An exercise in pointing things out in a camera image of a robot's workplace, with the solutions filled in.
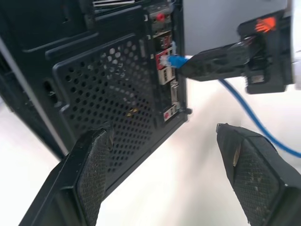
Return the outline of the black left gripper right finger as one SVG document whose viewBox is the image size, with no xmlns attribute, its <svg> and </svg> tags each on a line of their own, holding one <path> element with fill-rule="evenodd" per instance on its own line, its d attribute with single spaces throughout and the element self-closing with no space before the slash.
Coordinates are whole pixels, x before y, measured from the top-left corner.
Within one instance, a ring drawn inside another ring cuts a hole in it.
<svg viewBox="0 0 301 226">
<path fill-rule="evenodd" d="M 273 144 L 243 127 L 218 124 L 227 178 L 251 226 L 301 226 L 301 174 Z"/>
</svg>

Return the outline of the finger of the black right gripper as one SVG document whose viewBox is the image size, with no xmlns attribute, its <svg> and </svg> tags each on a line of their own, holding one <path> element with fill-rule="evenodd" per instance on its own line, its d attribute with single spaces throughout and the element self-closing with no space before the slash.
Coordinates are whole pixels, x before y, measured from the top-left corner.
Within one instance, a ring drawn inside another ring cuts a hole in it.
<svg viewBox="0 0 301 226">
<path fill-rule="evenodd" d="M 226 59 L 230 62 L 248 62 L 251 53 L 250 48 L 255 43 L 255 36 L 248 36 L 241 41 L 226 46 L 202 51 L 194 55 L 192 62 L 206 61 L 212 59 Z"/>
<path fill-rule="evenodd" d="M 233 66 L 225 57 L 200 59 L 192 57 L 181 68 L 181 75 L 196 81 L 213 81 L 244 75 L 244 65 Z"/>
</svg>

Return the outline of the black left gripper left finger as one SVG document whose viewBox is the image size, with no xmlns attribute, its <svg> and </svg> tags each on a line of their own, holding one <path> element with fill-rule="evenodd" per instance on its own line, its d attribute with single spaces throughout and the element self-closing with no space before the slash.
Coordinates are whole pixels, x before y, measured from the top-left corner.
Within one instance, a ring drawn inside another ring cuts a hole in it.
<svg viewBox="0 0 301 226">
<path fill-rule="evenodd" d="M 96 226 L 113 126 L 85 132 L 45 180 L 19 226 Z"/>
</svg>

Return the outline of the black computer tower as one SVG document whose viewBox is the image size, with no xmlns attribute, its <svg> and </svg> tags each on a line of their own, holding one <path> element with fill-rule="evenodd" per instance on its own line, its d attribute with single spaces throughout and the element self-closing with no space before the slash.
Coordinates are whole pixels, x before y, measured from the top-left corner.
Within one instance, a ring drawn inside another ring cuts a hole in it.
<svg viewBox="0 0 301 226">
<path fill-rule="evenodd" d="M 109 196 L 188 119 L 183 0 L 0 0 L 0 98 L 62 160 L 110 124 Z"/>
</svg>

